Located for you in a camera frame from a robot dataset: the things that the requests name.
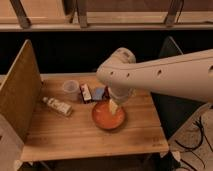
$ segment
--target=tabletop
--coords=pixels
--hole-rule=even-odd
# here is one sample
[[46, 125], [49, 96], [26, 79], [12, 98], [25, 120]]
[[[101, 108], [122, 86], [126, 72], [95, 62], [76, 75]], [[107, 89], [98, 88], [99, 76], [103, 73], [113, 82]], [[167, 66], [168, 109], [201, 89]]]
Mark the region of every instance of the tabletop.
[[[21, 160], [45, 161], [86, 157], [158, 153], [168, 151], [168, 143], [149, 92], [134, 90], [123, 104], [125, 123], [113, 131], [96, 127], [91, 112], [96, 102], [72, 102], [62, 91], [66, 80], [86, 83], [91, 91], [104, 87], [94, 75], [44, 77]], [[55, 97], [70, 104], [69, 117], [47, 107], [42, 97]]]

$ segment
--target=bowl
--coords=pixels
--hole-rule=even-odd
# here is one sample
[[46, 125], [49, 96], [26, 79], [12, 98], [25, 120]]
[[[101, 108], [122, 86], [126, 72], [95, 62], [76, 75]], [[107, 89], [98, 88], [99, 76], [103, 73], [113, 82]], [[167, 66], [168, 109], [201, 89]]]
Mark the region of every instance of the bowl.
[[119, 107], [115, 114], [109, 110], [109, 100], [96, 103], [92, 110], [92, 119], [97, 127], [112, 130], [119, 127], [125, 120], [125, 111]]

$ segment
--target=white cup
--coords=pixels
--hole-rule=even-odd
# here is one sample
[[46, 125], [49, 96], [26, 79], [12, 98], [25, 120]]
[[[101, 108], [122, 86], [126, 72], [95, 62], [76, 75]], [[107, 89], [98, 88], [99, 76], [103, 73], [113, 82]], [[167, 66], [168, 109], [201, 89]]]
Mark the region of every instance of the white cup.
[[62, 90], [69, 95], [70, 100], [77, 101], [80, 93], [79, 83], [76, 80], [67, 80], [62, 85]]

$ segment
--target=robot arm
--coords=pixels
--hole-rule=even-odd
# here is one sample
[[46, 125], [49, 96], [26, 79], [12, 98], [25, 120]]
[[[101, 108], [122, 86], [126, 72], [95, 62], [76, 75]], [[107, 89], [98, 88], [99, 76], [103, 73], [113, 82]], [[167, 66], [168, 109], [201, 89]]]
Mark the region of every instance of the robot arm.
[[110, 97], [121, 104], [133, 88], [213, 102], [213, 49], [135, 63], [134, 54], [117, 49], [97, 70]]

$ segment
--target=bottle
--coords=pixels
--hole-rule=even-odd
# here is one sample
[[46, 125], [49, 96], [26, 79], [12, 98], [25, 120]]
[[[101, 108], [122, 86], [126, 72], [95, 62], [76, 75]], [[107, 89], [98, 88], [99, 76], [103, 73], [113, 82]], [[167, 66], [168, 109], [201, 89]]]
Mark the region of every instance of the bottle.
[[53, 97], [43, 97], [42, 101], [49, 106], [50, 108], [58, 111], [59, 113], [63, 114], [64, 116], [69, 116], [72, 112], [72, 108], [69, 104], [64, 103], [60, 100], [57, 100]]

